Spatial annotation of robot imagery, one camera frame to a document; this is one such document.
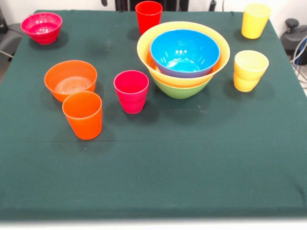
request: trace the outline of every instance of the orange bowl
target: orange bowl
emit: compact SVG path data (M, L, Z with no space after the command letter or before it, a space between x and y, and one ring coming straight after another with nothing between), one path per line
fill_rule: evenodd
M80 60L63 61L45 74L45 86L63 102L69 95L80 91L94 92L97 71L90 63Z

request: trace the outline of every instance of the pink cup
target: pink cup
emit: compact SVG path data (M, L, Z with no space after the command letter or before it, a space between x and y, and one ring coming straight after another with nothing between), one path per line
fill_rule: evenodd
M142 111L149 88L148 77L136 70L119 73L113 81L119 103L128 114Z

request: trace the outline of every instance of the pink bowl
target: pink bowl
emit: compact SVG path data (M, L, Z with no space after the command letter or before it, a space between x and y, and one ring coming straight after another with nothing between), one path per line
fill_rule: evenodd
M37 43L48 45L57 39L62 23L56 13L35 13L21 23L21 29Z

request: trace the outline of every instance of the cup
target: cup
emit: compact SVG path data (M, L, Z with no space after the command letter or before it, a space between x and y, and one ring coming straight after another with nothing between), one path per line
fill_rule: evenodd
M271 9L261 3L248 4L243 13L242 35L249 39L259 38L270 17Z
M145 104L149 88L148 77L136 70L119 73L113 81L119 103L128 114L139 113Z
M102 129L102 100L94 92L81 91L68 96L62 105L75 135L83 140L97 137Z
M252 91L269 66L269 60L262 53L243 50L235 56L235 88L242 92Z
M162 10L162 5L155 1L142 1L135 6L141 35L160 23Z

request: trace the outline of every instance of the white wall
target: white wall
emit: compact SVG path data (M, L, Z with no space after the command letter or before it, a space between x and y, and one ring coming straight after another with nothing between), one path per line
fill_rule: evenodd
M115 1L107 0L0 0L2 13L7 24L20 23L36 10L101 10L114 11Z
M115 0L107 0L104 7L100 0L0 0L8 24L20 23L35 10L102 10L114 11ZM208 11L210 0L189 0L189 11ZM216 0L215 10L222 11L223 0ZM225 0L225 11L242 12L249 2L263 2L271 7L271 21L279 36L286 30L284 21L294 17L300 24L307 24L307 0Z
M208 11L210 0L189 0L189 11ZM216 0L215 11L222 11L223 0ZM278 36L286 31L285 20L296 18L300 24L307 24L307 0L225 0L224 10L242 12L246 4L262 2L271 10L270 20Z

